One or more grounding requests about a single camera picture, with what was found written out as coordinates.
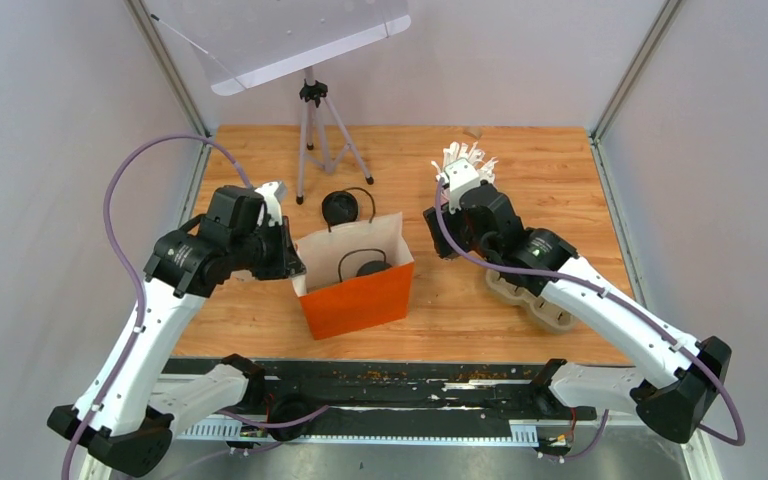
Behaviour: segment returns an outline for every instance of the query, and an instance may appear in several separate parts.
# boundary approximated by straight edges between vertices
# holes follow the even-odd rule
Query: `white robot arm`
[[[146,309],[142,326],[131,312],[107,361],[74,405],[55,407],[48,426],[72,439],[94,411],[79,443],[106,465],[133,476],[148,473],[182,431],[229,405],[258,405],[264,372],[231,355],[209,373],[167,393],[151,391],[184,328],[214,288],[231,274],[248,270],[258,280],[304,273],[281,214],[281,182],[257,189],[225,186],[206,214],[161,237],[144,272]],[[189,231],[198,225],[198,232]],[[138,333],[123,368],[100,404],[94,404],[132,333]]]
[[[475,251],[488,261],[476,263],[501,266],[501,276],[508,283],[579,318],[635,366],[589,367],[550,360],[533,382],[540,392],[535,400],[541,409],[554,413],[560,407],[591,406],[636,413],[661,436],[678,443],[689,441],[717,389],[685,353],[722,381],[731,357],[729,346],[717,337],[699,342],[667,324],[611,285],[557,234],[523,227],[508,197],[493,185],[492,164],[488,162],[489,169],[488,164],[479,166],[482,158],[483,152],[474,145],[469,149],[453,143],[444,150],[437,180],[448,190],[449,201],[441,202],[439,217],[436,207],[424,212],[437,254],[456,257],[459,252],[452,243],[461,252]],[[523,275],[523,270],[532,273]],[[570,278],[584,280],[589,286]],[[616,300],[645,315],[673,338],[662,338]]]

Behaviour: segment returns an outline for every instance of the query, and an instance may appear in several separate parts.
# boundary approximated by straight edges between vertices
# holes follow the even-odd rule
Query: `tripod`
[[[363,159],[360,157],[360,153],[355,147],[352,137],[349,135],[349,131],[346,130],[346,125],[340,119],[340,114],[337,113],[337,109],[334,107],[334,103],[328,98],[328,86],[324,83],[317,82],[313,77],[313,67],[307,67],[304,69],[305,79],[304,86],[299,91],[299,97],[305,102],[305,110],[302,113],[302,131],[299,138],[299,182],[296,185],[296,203],[301,205],[304,203],[304,170],[305,164],[310,161],[314,165],[325,170],[325,173],[334,173],[337,168],[337,164],[346,155],[349,150],[355,156],[355,161],[358,162],[358,166],[363,172],[366,183],[372,185],[375,180],[372,178],[372,174],[369,173],[369,169],[366,168],[366,164],[363,163]],[[332,160],[331,152],[328,150],[328,139],[325,138],[325,122],[323,121],[322,114],[319,111],[319,105],[324,102],[331,111],[331,116],[334,117],[334,122],[343,133],[343,138],[346,140],[346,144],[343,145],[343,149]],[[319,134],[319,145],[322,147],[322,161],[317,160],[313,155],[308,153],[308,150],[313,150],[313,128],[312,124],[316,125],[316,130]]]

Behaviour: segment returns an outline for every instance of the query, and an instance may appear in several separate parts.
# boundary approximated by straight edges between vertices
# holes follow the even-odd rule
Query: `cable clip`
[[[608,296],[609,293],[611,293],[611,290],[613,290],[613,289],[611,288],[610,284],[602,285],[602,291],[601,292],[597,292],[596,295],[599,295],[599,298],[605,298],[605,297]]]

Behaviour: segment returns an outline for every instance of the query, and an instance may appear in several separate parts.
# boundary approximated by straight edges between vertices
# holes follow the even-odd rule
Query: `black bracket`
[[[319,108],[319,102],[328,96],[328,85],[322,82],[316,81],[313,85],[308,85],[305,82],[305,86],[299,90],[299,98],[305,101],[305,103],[313,100],[316,104],[316,108]]]

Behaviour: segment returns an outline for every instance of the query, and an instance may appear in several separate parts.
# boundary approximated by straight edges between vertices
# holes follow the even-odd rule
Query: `tripod leg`
[[[313,102],[307,102],[307,118],[309,118],[311,121],[313,121],[314,112],[313,109],[316,108],[316,106],[313,104]],[[308,125],[307,128],[307,149],[313,150],[313,129],[310,128],[310,125]]]
[[[366,168],[366,164],[363,163],[363,159],[360,157],[360,153],[357,151],[357,147],[355,147],[355,142],[352,140],[351,135],[349,135],[349,131],[346,130],[346,125],[340,118],[340,114],[337,113],[337,108],[334,107],[334,103],[331,102],[330,98],[325,97],[323,100],[325,101],[325,105],[328,105],[328,110],[331,110],[331,115],[334,117],[334,121],[337,123],[337,127],[343,133],[343,137],[346,139],[346,143],[352,150],[352,153],[355,156],[355,160],[357,160],[358,166],[360,166],[360,169],[363,172],[363,176],[366,178],[366,183],[372,185],[375,182],[375,179],[372,178],[372,174],[369,173],[369,169]]]
[[[305,158],[307,145],[305,142],[310,138],[310,118],[308,118],[310,117],[310,108],[307,108],[309,105],[310,103],[307,103],[302,110],[302,131],[299,132],[299,180],[296,183],[296,203],[299,205],[304,203],[304,164],[307,163],[307,158]]]
[[[328,150],[328,138],[325,137],[325,122],[322,119],[322,112],[319,108],[313,109],[316,115],[316,130],[319,133],[319,147],[322,150],[322,165],[325,166],[327,173],[334,171],[334,164],[331,161],[331,152]]]

